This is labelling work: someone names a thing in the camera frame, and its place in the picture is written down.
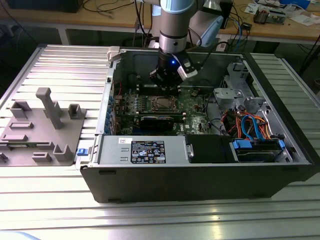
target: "warning label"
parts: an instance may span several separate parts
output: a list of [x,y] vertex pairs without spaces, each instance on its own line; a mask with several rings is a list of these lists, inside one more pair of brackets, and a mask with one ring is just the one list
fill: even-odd
[[165,142],[132,141],[131,162],[133,164],[165,164]]

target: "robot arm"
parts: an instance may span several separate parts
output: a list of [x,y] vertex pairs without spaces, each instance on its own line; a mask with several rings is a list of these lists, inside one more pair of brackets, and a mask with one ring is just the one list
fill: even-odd
[[186,53],[189,26],[202,32],[202,46],[209,47],[224,20],[210,13],[197,12],[208,8],[208,0],[135,0],[161,6],[159,57],[150,79],[169,92],[184,80],[194,77],[201,68],[194,64]]
[[185,79],[198,74],[186,53],[188,29],[192,16],[205,0],[144,0],[161,5],[159,58],[151,80],[164,90],[171,90]]

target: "blue cable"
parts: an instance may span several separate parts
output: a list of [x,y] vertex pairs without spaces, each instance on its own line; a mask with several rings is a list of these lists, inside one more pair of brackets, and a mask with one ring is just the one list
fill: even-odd
[[235,49],[234,49],[234,52],[235,52],[235,51],[237,51],[237,49],[239,47],[240,39],[241,39],[241,36],[242,36],[242,29],[241,29],[240,23],[237,20],[234,20],[234,21],[236,22],[236,24],[238,24],[238,27],[239,27],[239,38],[238,38],[238,41],[236,42],[236,46],[235,46]]
[[246,122],[246,118],[252,118],[252,121],[253,121],[253,126],[254,126],[254,131],[255,131],[255,134],[257,136],[258,139],[260,140],[265,140],[264,137],[261,135],[260,131],[259,131],[259,127],[258,127],[258,124],[256,122],[256,119],[253,117],[253,116],[250,116],[250,115],[246,115],[242,118],[241,120],[241,129],[242,129],[242,132],[244,133],[244,135],[246,135],[251,141],[253,141],[253,137],[250,136],[249,134],[247,134],[246,130],[245,130],[245,122]]

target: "wooden table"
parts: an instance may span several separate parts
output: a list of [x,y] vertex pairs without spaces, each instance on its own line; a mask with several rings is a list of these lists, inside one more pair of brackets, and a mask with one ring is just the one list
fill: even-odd
[[[249,40],[253,41],[265,41],[265,42],[278,42],[278,43],[293,43],[293,44],[313,44],[317,40],[320,34],[320,25],[313,24],[310,26],[305,26],[298,22],[295,22],[289,18],[284,21],[284,24],[257,24],[254,23],[254,15],[251,13],[245,13],[246,5],[252,3],[251,0],[234,0],[235,8],[239,16],[246,23],[252,24]],[[308,11],[319,11],[320,6],[310,4]],[[234,38],[237,34],[237,29],[235,28],[233,21],[229,19],[227,27],[221,29],[219,32],[219,38],[221,41]]]
[[[112,3],[114,0],[97,0],[97,3]],[[115,4],[101,7],[104,10],[116,8],[118,6],[129,4],[130,0],[120,0]],[[9,13],[23,26],[55,28],[58,30],[61,42],[69,45],[67,29],[93,30],[93,31],[111,31],[111,32],[134,32],[135,22],[137,19],[135,5],[124,6],[113,10],[110,14],[112,17],[101,15],[97,12],[91,12],[79,9],[77,13],[66,13],[58,11],[43,10],[24,10],[10,9],[4,2]],[[85,5],[88,9],[96,10],[95,1],[91,0]],[[0,24],[16,25],[16,23],[7,15],[0,6]],[[151,25],[150,5],[144,6],[144,29],[147,31]]]
[[[112,3],[114,0],[97,0],[98,4]],[[252,41],[266,41],[278,43],[294,43],[294,44],[313,44],[320,33],[320,25],[304,26],[291,19],[286,19],[284,24],[256,24],[253,20],[253,14],[244,13],[246,5],[251,0],[234,0],[238,14],[244,22],[252,24],[251,32],[248,37]],[[130,0],[120,0],[115,4],[104,6],[104,9],[115,8],[130,3]],[[77,13],[65,13],[57,11],[42,10],[23,10],[6,9],[12,16],[24,26],[56,28],[59,32],[61,42],[64,45],[70,44],[67,29],[93,30],[93,31],[112,31],[112,32],[134,32],[136,22],[136,11],[133,4],[112,11],[112,18],[101,15],[97,12],[90,12],[83,8]],[[96,9],[95,1],[91,0],[86,7],[92,10]],[[309,5],[308,10],[320,11],[320,6]],[[15,25],[15,22],[0,7],[0,24]],[[151,25],[150,6],[144,7],[144,28],[148,30]],[[237,34],[237,29],[231,20],[228,21],[226,29],[221,29],[218,38],[226,41]]]

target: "computer chassis side panel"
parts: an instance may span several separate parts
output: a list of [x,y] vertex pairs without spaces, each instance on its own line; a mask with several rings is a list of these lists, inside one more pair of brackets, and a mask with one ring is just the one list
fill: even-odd
[[83,166],[81,174],[99,203],[270,198],[304,181],[312,165],[132,167]]
[[250,53],[244,55],[245,60],[253,71],[254,76],[263,88],[265,94],[269,97],[274,110],[277,112],[288,131],[298,144],[305,158],[313,165],[320,166],[320,156],[317,154],[316,150],[313,148],[301,128],[298,126],[297,122],[294,120],[281,98],[278,96],[277,92],[274,90],[270,82],[268,81],[265,74],[259,68],[258,64],[251,56]]

